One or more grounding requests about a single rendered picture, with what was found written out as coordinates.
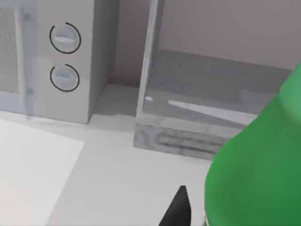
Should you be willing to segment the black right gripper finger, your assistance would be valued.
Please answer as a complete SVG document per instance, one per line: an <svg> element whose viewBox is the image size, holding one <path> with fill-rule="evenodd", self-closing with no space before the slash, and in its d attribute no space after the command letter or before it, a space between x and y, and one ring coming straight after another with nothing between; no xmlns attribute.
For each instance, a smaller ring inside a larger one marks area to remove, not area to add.
<svg viewBox="0 0 301 226"><path fill-rule="evenodd" d="M191 205L186 186L179 187L158 226L191 226Z"/></svg>

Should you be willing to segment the green bottle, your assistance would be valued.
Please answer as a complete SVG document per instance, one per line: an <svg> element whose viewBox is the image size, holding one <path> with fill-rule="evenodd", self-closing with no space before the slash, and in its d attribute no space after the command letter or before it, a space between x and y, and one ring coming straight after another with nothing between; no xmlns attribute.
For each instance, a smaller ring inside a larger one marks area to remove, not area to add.
<svg viewBox="0 0 301 226"><path fill-rule="evenodd" d="M214 157L206 226L301 226L301 63Z"/></svg>

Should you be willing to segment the grey cabinet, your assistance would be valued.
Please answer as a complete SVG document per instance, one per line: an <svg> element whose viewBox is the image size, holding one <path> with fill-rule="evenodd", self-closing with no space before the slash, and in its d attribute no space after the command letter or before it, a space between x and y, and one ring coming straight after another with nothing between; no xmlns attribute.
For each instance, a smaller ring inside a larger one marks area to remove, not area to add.
<svg viewBox="0 0 301 226"><path fill-rule="evenodd" d="M301 0L151 0L134 146L212 159L301 63Z"/></svg>

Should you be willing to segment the pale round microwave knob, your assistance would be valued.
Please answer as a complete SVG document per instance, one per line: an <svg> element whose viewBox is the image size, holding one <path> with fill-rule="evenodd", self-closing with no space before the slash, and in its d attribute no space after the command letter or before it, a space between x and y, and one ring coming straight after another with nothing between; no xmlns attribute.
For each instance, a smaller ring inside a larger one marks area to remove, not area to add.
<svg viewBox="0 0 301 226"><path fill-rule="evenodd" d="M54 29L52 41L62 52L72 52L77 48L78 35L73 27L65 24Z"/></svg>
<svg viewBox="0 0 301 226"><path fill-rule="evenodd" d="M62 90L72 90L78 82L76 73L69 67L56 68L52 74L52 80Z"/></svg>

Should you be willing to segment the pale microwave oven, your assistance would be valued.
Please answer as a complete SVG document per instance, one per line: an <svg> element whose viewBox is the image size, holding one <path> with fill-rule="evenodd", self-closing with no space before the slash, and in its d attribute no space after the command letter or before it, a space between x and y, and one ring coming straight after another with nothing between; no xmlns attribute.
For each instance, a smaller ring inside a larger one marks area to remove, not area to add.
<svg viewBox="0 0 301 226"><path fill-rule="evenodd" d="M0 111L88 123L114 68L120 0L0 0ZM62 52L55 28L73 27L77 48ZM78 82L59 89L56 68Z"/></svg>

